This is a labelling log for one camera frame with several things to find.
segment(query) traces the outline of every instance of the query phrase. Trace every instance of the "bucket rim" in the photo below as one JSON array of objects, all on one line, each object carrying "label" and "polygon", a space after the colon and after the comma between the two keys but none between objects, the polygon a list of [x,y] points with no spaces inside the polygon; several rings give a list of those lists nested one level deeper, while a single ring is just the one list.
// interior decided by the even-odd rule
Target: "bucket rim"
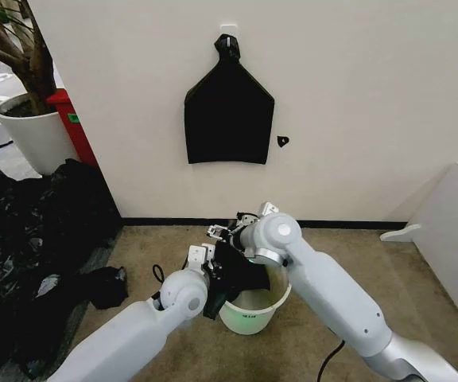
[{"label": "bucket rim", "polygon": [[280,300],[278,300],[272,306],[268,306],[265,309],[259,309],[259,310],[243,309],[243,308],[237,307],[236,305],[232,304],[229,301],[226,301],[224,305],[229,309],[235,310],[236,312],[243,313],[243,314],[256,314],[256,315],[257,314],[266,314],[266,313],[276,310],[280,305],[282,305],[284,301],[289,297],[289,293],[291,293],[291,283],[288,283],[287,289],[285,290]]}]

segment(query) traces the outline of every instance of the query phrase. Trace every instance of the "small black sticker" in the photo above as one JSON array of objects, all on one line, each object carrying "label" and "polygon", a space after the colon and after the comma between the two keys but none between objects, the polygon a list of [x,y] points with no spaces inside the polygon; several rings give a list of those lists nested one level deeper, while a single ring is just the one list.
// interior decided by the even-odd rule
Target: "small black sticker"
[{"label": "small black sticker", "polygon": [[289,143],[289,138],[288,137],[282,137],[281,135],[277,136],[277,143],[280,147],[284,147]]}]

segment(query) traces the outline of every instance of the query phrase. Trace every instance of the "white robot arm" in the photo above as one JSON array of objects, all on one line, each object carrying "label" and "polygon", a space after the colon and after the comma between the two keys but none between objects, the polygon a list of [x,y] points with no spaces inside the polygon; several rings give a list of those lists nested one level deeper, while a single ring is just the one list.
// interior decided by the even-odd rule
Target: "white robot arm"
[{"label": "white robot arm", "polygon": [[[264,203],[255,218],[244,215],[232,230],[211,226],[208,235],[230,243],[253,263],[286,265],[293,289],[378,374],[458,382],[458,372],[442,356],[393,333],[367,292],[331,256],[310,247],[298,223],[272,204]],[[75,347],[49,382],[129,380],[160,352],[171,331],[204,308],[208,278],[202,265],[213,252],[210,244],[191,246],[188,267],[164,281],[160,301],[150,298],[125,308]]]},{"label": "white robot arm", "polygon": [[291,216],[264,203],[258,217],[230,237],[232,245],[254,263],[286,261],[293,289],[374,371],[391,380],[458,382],[458,372],[442,356],[393,333],[372,297],[331,256],[310,247]]},{"label": "white robot arm", "polygon": [[48,382],[123,382],[164,347],[169,333],[199,314],[208,296],[203,263],[215,246],[191,246],[188,266],[165,279],[156,298],[134,302],[78,344]]}]

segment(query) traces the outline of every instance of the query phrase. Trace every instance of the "black baseboard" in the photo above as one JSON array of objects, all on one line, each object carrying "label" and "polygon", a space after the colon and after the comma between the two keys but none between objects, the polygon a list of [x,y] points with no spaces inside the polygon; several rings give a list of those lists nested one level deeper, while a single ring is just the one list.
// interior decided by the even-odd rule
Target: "black baseboard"
[{"label": "black baseboard", "polygon": [[[190,217],[123,217],[123,225],[227,225],[228,219]],[[299,220],[303,228],[383,229],[395,231],[406,226],[405,221]]]}]

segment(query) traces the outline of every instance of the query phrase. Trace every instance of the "beige carpet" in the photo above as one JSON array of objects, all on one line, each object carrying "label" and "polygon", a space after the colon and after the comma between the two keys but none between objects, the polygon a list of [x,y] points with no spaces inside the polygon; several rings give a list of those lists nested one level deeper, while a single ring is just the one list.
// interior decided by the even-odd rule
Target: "beige carpet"
[{"label": "beige carpet", "polygon": [[[384,244],[376,231],[304,229],[318,251],[332,255],[382,307],[389,326],[424,341],[458,369],[458,311],[412,244]],[[125,266],[130,297],[124,306],[89,306],[73,345],[160,284],[151,274],[159,263],[168,275],[180,268],[190,244],[208,238],[201,227],[127,227],[109,265]],[[254,336],[229,331],[217,318],[193,320],[169,336],[161,353],[133,381],[314,382],[321,361],[339,344],[312,311],[291,293],[270,324]],[[344,348],[329,363],[323,382],[384,381]]]}]

